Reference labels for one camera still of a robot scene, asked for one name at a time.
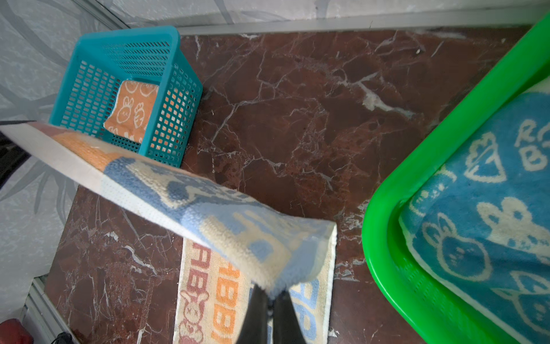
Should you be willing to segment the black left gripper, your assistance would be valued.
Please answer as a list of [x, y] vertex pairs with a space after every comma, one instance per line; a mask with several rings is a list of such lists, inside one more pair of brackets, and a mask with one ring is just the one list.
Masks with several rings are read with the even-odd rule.
[[0, 188], [30, 157], [30, 154], [1, 132]]

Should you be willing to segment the orange beige lettered towel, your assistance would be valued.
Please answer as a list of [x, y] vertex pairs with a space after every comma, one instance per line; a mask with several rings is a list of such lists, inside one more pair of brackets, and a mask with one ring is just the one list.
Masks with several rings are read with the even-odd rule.
[[227, 259], [268, 295], [272, 340], [275, 299], [319, 275], [337, 231], [334, 222], [283, 214], [210, 179], [74, 130], [4, 121], [1, 132], [85, 188]]

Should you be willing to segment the orange bunny towel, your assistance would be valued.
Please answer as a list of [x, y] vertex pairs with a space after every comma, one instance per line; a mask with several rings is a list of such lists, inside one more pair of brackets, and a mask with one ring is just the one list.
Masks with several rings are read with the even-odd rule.
[[142, 143], [159, 86], [124, 80], [115, 99], [115, 108], [104, 122], [104, 129], [135, 143]]

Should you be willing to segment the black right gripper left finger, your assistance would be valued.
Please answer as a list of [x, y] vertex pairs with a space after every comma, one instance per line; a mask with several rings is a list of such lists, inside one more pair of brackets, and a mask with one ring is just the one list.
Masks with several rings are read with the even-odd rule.
[[270, 299], [255, 285], [236, 344], [267, 344]]

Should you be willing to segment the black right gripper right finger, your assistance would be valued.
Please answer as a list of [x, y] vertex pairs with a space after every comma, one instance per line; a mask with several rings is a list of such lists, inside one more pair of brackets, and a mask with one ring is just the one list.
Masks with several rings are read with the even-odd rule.
[[291, 295], [283, 291], [273, 303], [273, 343], [305, 344]]

